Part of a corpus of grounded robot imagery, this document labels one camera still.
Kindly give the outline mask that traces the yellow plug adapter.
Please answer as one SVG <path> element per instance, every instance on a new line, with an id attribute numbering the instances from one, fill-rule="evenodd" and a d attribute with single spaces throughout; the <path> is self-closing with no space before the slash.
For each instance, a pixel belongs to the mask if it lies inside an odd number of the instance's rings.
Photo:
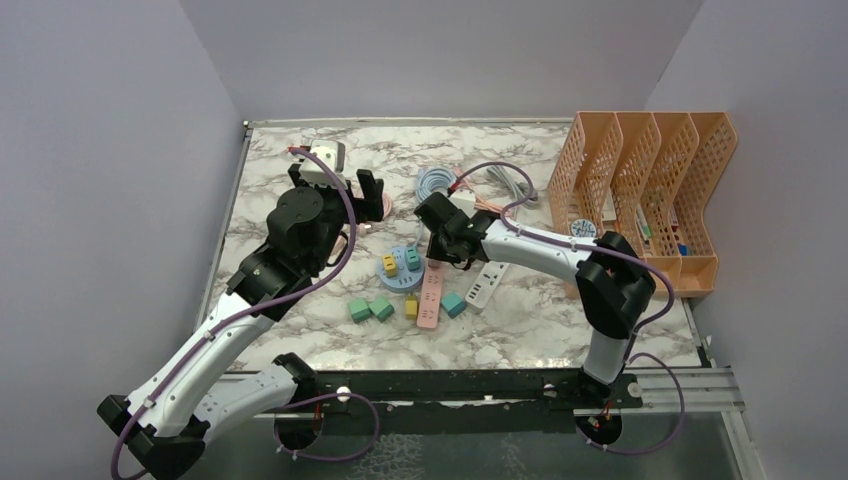
<path id="1" fill-rule="evenodd" d="M 418 297 L 414 293 L 410 293 L 404 300 L 404 315 L 408 320 L 416 320 L 419 311 Z"/>
<path id="2" fill-rule="evenodd" d="M 398 275 L 398 265 L 393 254 L 384 255 L 381 261 L 387 278 L 394 278 Z"/>

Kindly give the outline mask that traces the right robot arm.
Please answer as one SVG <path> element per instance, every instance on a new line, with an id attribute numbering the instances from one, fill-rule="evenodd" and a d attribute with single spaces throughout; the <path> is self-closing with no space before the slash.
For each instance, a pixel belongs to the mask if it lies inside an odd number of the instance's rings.
<path id="1" fill-rule="evenodd" d="M 647 264 L 622 235 L 570 237 L 524 227 L 490 211 L 468 216 L 440 192 L 428 196 L 414 214 L 430 232 L 431 260 L 462 268 L 476 261 L 514 264 L 576 286 L 592 328 L 576 383 L 578 396 L 600 407 L 616 395 L 628 345 L 656 291 Z"/>

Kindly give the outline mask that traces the teal plug adapter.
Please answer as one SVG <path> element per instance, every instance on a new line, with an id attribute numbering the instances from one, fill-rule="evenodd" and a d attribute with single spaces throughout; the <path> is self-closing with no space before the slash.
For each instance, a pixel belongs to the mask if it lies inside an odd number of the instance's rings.
<path id="1" fill-rule="evenodd" d="M 404 258 L 409 271 L 418 271 L 421 269 L 421 258 L 415 247 L 406 248 L 404 251 Z"/>
<path id="2" fill-rule="evenodd" d="M 451 319 L 456 318 L 467 308 L 464 298 L 455 292 L 448 292 L 443 295 L 440 300 L 440 306 Z"/>

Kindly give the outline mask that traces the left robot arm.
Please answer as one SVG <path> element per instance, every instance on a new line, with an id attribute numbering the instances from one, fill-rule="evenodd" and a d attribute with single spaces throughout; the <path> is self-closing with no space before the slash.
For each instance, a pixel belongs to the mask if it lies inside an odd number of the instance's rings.
<path id="1" fill-rule="evenodd" d="M 289 175 L 292 187 L 267 215 L 266 239 L 241 261 L 208 318 L 147 382 L 98 406 L 117 436 L 113 456 L 128 451 L 142 475 L 179 478 L 238 424 L 313 401 L 314 373 L 294 354 L 229 388 L 216 386 L 250 344 L 342 271 L 352 252 L 335 253 L 337 240 L 354 244 L 360 224 L 385 216 L 384 183 L 367 169 L 347 180 L 305 162 Z"/>

